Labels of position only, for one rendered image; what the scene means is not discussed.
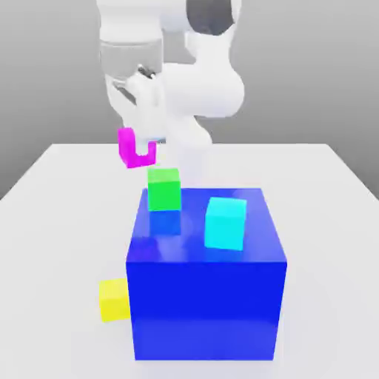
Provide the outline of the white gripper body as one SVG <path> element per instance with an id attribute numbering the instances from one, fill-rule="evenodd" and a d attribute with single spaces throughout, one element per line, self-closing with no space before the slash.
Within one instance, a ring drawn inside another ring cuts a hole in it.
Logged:
<path id="1" fill-rule="evenodd" d="M 165 138 L 164 93 L 156 76 L 134 74 L 125 81 L 105 76 L 105 82 L 110 105 L 124 127 L 133 128 L 141 140 Z"/>

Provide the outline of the small green cube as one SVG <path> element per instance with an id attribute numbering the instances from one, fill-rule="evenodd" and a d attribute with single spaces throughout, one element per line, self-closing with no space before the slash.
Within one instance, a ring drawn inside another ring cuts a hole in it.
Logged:
<path id="1" fill-rule="evenodd" d="M 181 180 L 177 168 L 149 168 L 147 185 L 150 212 L 181 210 Z"/>

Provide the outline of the small cyan cube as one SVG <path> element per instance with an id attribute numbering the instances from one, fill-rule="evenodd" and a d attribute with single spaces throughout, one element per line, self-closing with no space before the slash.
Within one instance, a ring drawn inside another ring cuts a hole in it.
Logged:
<path id="1" fill-rule="evenodd" d="M 205 215 L 205 247 L 242 251 L 246 206 L 244 199 L 211 197 Z"/>

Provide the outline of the small yellow cube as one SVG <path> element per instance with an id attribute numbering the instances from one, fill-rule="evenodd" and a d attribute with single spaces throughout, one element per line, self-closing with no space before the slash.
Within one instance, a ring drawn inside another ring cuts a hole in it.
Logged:
<path id="1" fill-rule="evenodd" d="M 100 281 L 99 306 L 103 322 L 130 319 L 130 303 L 126 278 Z"/>

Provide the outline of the large blue box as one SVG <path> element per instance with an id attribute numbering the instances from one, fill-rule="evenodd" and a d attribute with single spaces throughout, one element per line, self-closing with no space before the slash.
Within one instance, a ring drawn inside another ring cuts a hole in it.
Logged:
<path id="1" fill-rule="evenodd" d="M 244 248 L 204 244 L 213 197 L 246 201 Z M 260 189 L 192 188 L 180 212 L 141 194 L 126 258 L 138 360 L 272 360 L 287 259 Z"/>

